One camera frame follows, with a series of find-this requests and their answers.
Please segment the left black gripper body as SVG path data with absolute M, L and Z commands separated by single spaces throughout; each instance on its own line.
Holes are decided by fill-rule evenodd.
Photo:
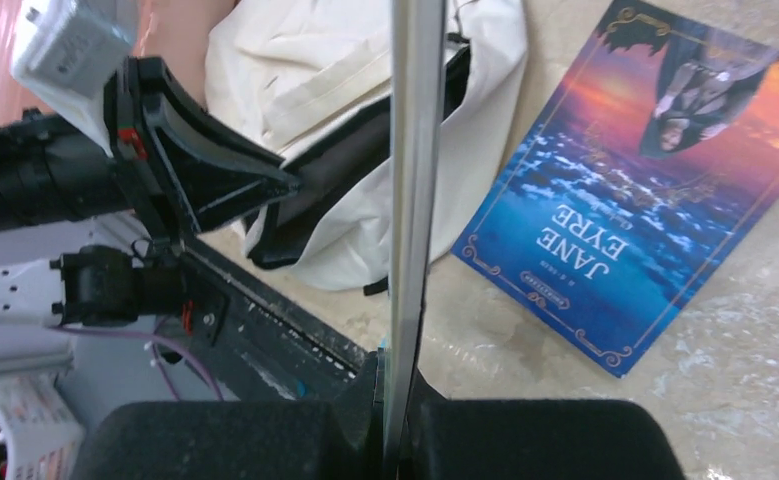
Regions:
M 133 211 L 156 242 L 204 230 L 190 201 L 204 111 L 159 57 L 129 57 L 100 97 L 51 115 L 51 219 Z

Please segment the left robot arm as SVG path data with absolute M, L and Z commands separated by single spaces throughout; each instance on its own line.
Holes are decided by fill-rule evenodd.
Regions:
M 0 126 L 0 254 L 40 231 L 132 213 L 148 247 L 89 244 L 0 266 L 0 329 L 122 335 L 144 316 L 189 331 L 199 284 L 185 241 L 296 195 L 279 156 L 213 118 L 159 57 L 127 58 L 98 101 L 106 144 L 58 113 Z

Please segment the Jane Eyre blue book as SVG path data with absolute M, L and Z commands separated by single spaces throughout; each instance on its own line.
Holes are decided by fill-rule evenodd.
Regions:
M 779 49 L 614 1 L 454 255 L 625 376 L 779 198 Z

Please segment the beige canvas backpack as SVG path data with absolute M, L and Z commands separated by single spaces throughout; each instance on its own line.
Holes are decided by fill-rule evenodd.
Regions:
M 518 1 L 451 1 L 446 29 L 431 259 L 499 170 L 527 54 Z M 209 112 L 302 181 L 296 196 L 236 223 L 257 267 L 329 291 L 387 277 L 390 35 L 386 1 L 242 1 L 211 30 Z

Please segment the colourful cartoon picture book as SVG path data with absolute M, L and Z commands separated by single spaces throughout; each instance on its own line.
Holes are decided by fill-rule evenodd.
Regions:
M 392 228 L 381 475 L 398 476 L 423 327 L 444 113 L 444 1 L 395 1 L 392 13 Z

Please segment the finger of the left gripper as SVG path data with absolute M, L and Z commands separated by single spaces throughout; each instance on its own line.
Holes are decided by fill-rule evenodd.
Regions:
M 159 57 L 140 60 L 141 136 L 180 227 L 218 229 L 294 196 L 282 159 L 206 112 Z

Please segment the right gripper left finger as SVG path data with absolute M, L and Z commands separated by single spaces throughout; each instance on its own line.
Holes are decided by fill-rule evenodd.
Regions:
M 383 354 L 335 399 L 139 402 L 90 435 L 74 479 L 377 479 Z

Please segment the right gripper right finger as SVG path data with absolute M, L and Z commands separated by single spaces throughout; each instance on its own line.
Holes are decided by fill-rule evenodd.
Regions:
M 618 399 L 449 400 L 419 372 L 405 396 L 413 479 L 682 479 L 665 432 Z

